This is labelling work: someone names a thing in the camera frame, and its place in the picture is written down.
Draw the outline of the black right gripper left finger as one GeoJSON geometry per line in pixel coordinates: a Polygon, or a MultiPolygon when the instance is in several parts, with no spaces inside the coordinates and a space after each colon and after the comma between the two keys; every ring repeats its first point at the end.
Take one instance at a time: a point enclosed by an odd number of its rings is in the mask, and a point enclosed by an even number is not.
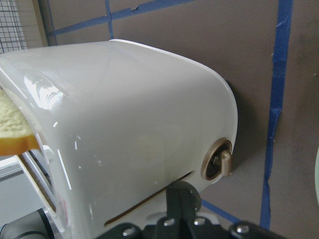
{"type": "Polygon", "coordinates": [[[144,229],[131,223],[115,226],[103,234],[105,239],[178,239],[181,236],[182,210],[180,202],[180,183],[173,183],[166,189],[166,215],[155,225],[144,229]]]}

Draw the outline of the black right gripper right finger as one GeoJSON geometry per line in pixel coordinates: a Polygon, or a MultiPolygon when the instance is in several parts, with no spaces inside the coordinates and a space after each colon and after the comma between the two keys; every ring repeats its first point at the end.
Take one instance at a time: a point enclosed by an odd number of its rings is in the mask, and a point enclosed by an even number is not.
{"type": "Polygon", "coordinates": [[[278,239],[279,235],[248,221],[233,223],[224,229],[214,224],[208,216],[201,216],[201,199],[197,190],[181,181],[182,218],[186,222],[192,239],[278,239]]]}

